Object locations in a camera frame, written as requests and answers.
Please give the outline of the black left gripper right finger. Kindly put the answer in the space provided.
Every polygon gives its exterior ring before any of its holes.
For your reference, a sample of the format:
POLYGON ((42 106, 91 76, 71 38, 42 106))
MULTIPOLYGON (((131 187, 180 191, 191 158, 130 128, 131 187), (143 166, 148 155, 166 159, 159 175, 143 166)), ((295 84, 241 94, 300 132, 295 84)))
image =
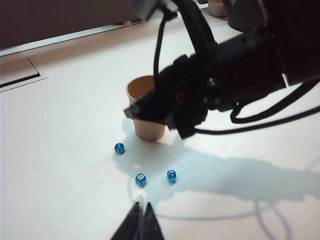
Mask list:
POLYGON ((161 227, 150 202, 147 203, 143 217, 143 239, 164 240, 161 227))

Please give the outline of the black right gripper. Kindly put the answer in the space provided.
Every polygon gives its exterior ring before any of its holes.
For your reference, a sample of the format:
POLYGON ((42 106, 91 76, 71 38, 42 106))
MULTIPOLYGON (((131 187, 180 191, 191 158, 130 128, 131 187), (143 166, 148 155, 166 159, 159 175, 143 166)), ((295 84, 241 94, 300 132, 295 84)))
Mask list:
POLYGON ((181 139, 196 133, 206 120, 208 109, 234 107, 226 84, 226 66, 219 58, 222 45, 212 44, 205 53, 182 55, 159 73, 159 90, 139 96, 124 109, 132 120, 174 125, 181 139))

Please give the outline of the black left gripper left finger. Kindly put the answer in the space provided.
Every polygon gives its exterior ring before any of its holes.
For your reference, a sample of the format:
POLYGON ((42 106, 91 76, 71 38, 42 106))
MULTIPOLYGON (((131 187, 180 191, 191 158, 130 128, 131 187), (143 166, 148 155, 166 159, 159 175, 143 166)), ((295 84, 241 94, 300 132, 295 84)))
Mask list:
POLYGON ((141 217, 142 205, 139 201, 136 201, 111 237, 111 240, 135 240, 139 232, 141 217))

